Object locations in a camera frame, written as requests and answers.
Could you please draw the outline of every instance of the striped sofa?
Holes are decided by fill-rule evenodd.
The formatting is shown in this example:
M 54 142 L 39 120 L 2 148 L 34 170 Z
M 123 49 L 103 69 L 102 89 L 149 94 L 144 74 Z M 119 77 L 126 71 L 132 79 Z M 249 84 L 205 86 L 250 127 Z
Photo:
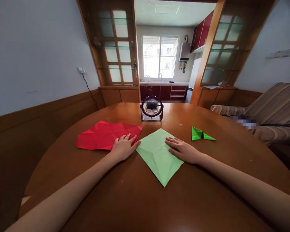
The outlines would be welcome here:
M 290 83 L 275 84 L 249 107 L 212 105 L 210 110 L 255 119 L 260 126 L 253 134 L 268 146 L 290 142 Z

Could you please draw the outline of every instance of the folded green origami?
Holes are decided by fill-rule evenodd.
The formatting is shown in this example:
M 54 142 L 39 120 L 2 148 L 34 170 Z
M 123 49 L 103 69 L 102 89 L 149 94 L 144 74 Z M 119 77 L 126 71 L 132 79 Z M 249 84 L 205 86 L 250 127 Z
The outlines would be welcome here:
M 192 127 L 191 137 L 192 137 L 192 141 L 201 139 L 202 137 L 208 140 L 216 140 L 210 137 L 209 135 L 205 134 L 202 130 L 199 130 L 198 128 L 195 128 L 195 127 Z
M 170 146 L 164 142 L 166 137 L 174 138 L 170 133 L 159 129 L 141 139 L 142 143 L 136 149 L 164 187 L 184 163 L 168 151 Z

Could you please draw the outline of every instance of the kitchen counter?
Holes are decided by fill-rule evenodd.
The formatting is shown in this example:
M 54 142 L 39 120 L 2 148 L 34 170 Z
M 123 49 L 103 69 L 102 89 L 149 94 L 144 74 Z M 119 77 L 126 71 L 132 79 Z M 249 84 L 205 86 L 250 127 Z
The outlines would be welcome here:
M 189 82 L 140 82 L 140 85 L 189 85 Z

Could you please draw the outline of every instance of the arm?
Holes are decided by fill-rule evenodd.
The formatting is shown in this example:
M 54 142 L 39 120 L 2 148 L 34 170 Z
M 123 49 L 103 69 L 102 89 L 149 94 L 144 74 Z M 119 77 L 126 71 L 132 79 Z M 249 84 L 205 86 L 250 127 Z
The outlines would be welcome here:
M 283 231 L 290 231 L 290 195 L 248 174 L 221 163 L 175 138 L 166 138 L 169 151 L 178 158 L 198 164 L 228 184 L 260 213 Z
M 59 231 L 105 173 L 140 145 L 138 141 L 131 146 L 136 136 L 130 140 L 129 137 L 130 134 L 116 139 L 107 156 L 30 210 L 6 232 Z

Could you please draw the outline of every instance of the power cord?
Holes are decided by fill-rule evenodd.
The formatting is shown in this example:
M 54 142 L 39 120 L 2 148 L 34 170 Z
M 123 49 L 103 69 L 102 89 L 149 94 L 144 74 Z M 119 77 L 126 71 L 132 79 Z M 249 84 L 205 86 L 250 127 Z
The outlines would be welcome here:
M 91 97 L 93 98 L 92 92 L 91 92 L 91 90 L 90 90 L 89 87 L 88 87 L 88 84 L 87 84 L 87 81 L 86 81 L 86 79 L 85 79 L 85 77 L 84 77 L 84 74 L 82 74 L 82 75 L 83 75 L 84 81 L 86 82 L 87 88 L 88 88 L 89 92 L 91 93 Z M 97 110 L 98 110 L 98 104 L 97 104 L 97 102 L 96 102 L 96 100 L 95 100 L 94 98 L 93 98 L 93 100 L 94 100 L 94 102 L 96 103 L 96 107 L 97 107 Z

